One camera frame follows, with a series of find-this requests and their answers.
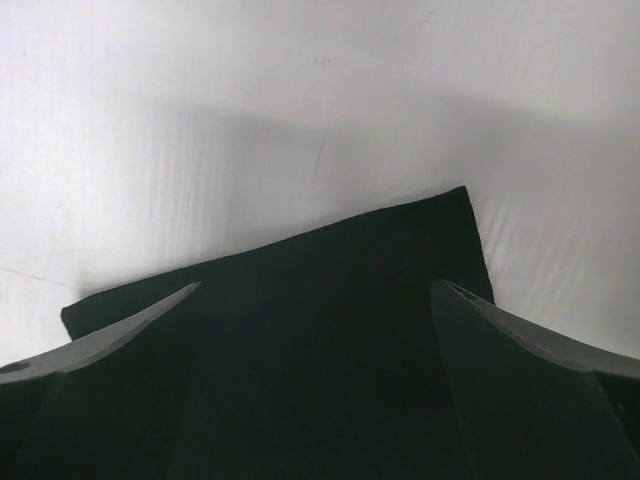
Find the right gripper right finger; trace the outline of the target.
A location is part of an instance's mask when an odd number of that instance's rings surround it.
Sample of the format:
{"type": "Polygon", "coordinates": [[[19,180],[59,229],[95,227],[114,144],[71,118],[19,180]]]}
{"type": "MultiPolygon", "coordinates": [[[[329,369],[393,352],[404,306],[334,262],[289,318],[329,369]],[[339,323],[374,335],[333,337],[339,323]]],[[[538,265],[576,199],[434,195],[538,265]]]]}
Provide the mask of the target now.
{"type": "Polygon", "coordinates": [[[636,479],[639,362],[448,281],[432,319],[476,479],[636,479]]]}

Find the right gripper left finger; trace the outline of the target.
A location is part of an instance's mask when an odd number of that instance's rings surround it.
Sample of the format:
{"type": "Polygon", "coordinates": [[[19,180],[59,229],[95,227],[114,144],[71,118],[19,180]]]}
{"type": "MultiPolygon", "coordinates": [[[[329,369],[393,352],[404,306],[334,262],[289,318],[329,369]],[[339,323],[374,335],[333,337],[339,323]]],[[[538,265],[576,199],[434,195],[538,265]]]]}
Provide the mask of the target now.
{"type": "Polygon", "coordinates": [[[96,363],[130,342],[199,286],[199,282],[191,283],[126,319],[61,347],[4,365],[1,368],[1,384],[36,380],[56,373],[70,373],[96,363]]]}

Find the black t-shirt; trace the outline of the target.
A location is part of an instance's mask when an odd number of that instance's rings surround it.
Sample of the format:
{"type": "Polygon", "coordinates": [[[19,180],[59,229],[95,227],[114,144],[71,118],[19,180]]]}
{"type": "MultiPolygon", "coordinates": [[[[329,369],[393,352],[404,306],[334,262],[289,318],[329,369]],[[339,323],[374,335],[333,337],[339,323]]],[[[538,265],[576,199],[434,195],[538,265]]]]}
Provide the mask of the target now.
{"type": "Polygon", "coordinates": [[[86,297],[103,358],[1,390],[5,479],[468,479],[430,288],[493,297],[465,188],[86,297]]]}

